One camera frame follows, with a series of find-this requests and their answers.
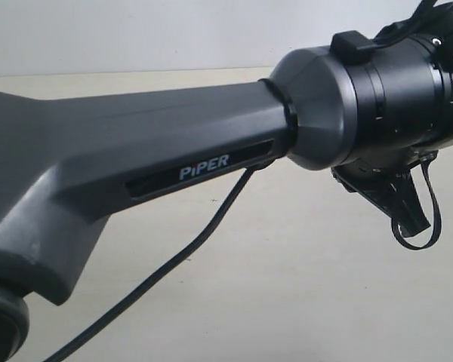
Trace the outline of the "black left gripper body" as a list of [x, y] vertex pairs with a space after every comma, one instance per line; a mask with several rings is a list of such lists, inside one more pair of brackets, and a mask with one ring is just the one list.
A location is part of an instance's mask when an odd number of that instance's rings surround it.
[[428, 167], [437, 151], [402, 149], [369, 153], [331, 169], [332, 176], [349, 193], [362, 196], [398, 226], [400, 236], [412, 238], [438, 222], [426, 217], [411, 170]]

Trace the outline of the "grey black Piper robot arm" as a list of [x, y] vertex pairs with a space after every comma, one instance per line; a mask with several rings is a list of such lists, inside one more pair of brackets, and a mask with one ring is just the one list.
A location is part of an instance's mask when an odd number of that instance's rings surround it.
[[25, 297], [70, 297], [109, 217], [243, 170], [203, 231], [52, 356], [62, 361], [194, 253], [252, 174], [290, 158], [329, 169], [390, 218], [396, 240], [442, 231], [411, 171], [453, 146], [453, 2], [422, 1], [374, 38], [335, 34], [259, 81], [37, 100], [0, 92], [0, 361], [29, 332]]

